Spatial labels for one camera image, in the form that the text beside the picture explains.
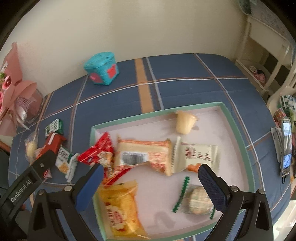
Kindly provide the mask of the small green white cracker packet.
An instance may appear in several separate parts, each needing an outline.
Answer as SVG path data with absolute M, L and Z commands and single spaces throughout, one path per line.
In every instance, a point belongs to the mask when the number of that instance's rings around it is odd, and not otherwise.
M 71 183 L 74 177 L 78 165 L 78 156 L 79 153 L 72 154 L 63 146 L 58 151 L 55 166 L 65 175 L 67 183 Z

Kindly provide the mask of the green edged rice cracker packet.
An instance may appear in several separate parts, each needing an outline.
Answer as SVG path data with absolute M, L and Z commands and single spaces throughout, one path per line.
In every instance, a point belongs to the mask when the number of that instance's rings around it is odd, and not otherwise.
M 191 178 L 186 176 L 183 180 L 178 200 L 171 211 L 173 213 L 181 211 L 186 214 L 207 215 L 212 220 L 216 208 L 204 187 L 191 184 Z

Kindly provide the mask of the small red snack packet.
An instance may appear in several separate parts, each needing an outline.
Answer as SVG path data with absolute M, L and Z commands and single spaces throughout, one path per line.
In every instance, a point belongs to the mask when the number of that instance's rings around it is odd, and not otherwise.
M 66 138 L 59 133 L 50 133 L 44 146 L 36 152 L 36 161 L 41 158 L 41 168 L 44 170 L 42 174 L 43 180 L 52 178 L 50 169 L 55 165 L 58 151 L 66 141 Z

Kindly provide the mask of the yellow snack bag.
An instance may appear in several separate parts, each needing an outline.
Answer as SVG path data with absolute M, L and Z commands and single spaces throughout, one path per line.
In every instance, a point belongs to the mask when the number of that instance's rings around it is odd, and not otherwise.
M 113 184 L 108 188 L 100 186 L 98 189 L 112 236 L 115 238 L 149 239 L 138 217 L 135 199 L 137 188 L 138 183 L 132 180 Z

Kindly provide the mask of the red peanut snack bag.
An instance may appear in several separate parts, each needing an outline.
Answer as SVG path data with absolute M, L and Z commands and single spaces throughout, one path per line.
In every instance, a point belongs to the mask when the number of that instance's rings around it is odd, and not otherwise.
M 115 150 L 108 132 L 104 132 L 95 145 L 91 146 L 77 158 L 78 162 L 93 166 L 97 163 L 103 166 L 104 174 L 102 185 L 108 188 L 113 185 L 121 176 L 126 174 L 131 168 L 115 170 L 114 167 Z

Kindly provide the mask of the white snack packet red text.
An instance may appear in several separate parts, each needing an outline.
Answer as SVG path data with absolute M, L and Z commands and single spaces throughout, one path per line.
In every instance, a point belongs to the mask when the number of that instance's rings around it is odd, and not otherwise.
M 207 164 L 216 174 L 219 172 L 220 157 L 216 145 L 188 144 L 177 137 L 171 163 L 172 173 L 190 171 L 198 173 L 201 165 Z

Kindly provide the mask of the orange white bread packet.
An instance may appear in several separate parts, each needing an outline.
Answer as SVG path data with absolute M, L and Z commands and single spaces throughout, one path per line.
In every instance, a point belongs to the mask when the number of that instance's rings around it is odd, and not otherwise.
M 122 171 L 148 163 L 154 170 L 171 176 L 173 173 L 172 152 L 170 139 L 140 141 L 118 138 L 114 170 Z

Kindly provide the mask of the jelly cup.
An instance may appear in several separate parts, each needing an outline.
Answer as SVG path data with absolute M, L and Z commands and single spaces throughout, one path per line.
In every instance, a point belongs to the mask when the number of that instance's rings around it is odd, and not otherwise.
M 193 126 L 196 121 L 199 120 L 195 115 L 183 111 L 178 110 L 175 112 L 176 114 L 176 131 L 182 135 L 187 135 L 191 132 Z

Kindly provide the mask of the clear wrapped white bun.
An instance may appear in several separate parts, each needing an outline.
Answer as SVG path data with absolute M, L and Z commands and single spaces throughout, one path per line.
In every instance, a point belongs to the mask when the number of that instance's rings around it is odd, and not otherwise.
M 33 162 L 35 160 L 35 151 L 38 148 L 38 137 L 36 131 L 32 132 L 25 139 L 25 154 L 28 162 Z

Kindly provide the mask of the green white milk packet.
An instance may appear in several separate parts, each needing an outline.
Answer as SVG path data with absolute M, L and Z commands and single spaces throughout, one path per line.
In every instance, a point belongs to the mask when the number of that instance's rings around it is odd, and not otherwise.
M 63 122 L 60 119 L 55 119 L 45 128 L 45 137 L 47 138 L 51 133 L 64 134 Z

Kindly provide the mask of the stack of books and phone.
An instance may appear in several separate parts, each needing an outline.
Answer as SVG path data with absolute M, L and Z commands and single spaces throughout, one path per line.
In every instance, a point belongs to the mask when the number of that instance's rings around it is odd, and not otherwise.
M 292 157 L 295 155 L 295 97 L 291 95 L 281 96 L 273 118 L 276 127 L 270 130 L 277 161 L 280 163 L 281 181 L 285 183 L 290 174 Z

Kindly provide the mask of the glass vase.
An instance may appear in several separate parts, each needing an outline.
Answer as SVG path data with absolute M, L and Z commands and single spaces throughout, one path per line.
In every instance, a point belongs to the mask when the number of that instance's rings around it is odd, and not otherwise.
M 45 102 L 45 97 L 41 92 L 36 89 L 36 91 L 33 93 L 32 97 L 29 99 L 31 102 L 29 104 L 28 110 L 27 110 L 27 118 L 26 118 L 26 124 L 32 124 L 40 115 L 43 105 Z

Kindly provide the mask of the teal rimmed white tray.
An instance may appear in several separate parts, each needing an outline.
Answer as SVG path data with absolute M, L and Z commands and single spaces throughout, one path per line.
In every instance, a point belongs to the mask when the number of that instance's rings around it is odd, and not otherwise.
M 254 192 L 254 176 L 240 131 L 221 102 L 196 104 L 145 113 L 102 123 L 91 128 L 90 144 L 109 133 L 114 147 L 118 139 L 139 141 L 180 141 L 189 164 L 208 164 L 228 185 Z M 191 214 L 183 207 L 173 212 L 185 177 L 189 185 L 199 186 L 197 173 L 181 168 L 175 161 L 175 173 L 166 176 L 149 163 L 129 170 L 118 183 L 135 180 L 138 216 L 150 240 L 178 240 L 198 235 L 215 226 L 221 212 Z

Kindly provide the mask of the teal pink toy box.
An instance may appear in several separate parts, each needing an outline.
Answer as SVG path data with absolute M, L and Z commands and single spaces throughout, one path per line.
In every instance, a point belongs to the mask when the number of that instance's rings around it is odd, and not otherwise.
M 89 78 L 97 85 L 110 85 L 119 75 L 115 55 L 112 52 L 101 52 L 93 55 L 84 63 Z

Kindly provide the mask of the white shelf unit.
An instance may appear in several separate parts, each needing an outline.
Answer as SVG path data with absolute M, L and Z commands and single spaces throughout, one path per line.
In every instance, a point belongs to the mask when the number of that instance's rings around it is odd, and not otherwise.
M 247 16 L 243 40 L 235 65 L 267 100 L 275 113 L 281 96 L 295 94 L 295 40 L 282 20 L 263 1 L 238 1 Z M 248 39 L 275 57 L 272 72 L 262 64 L 242 58 Z

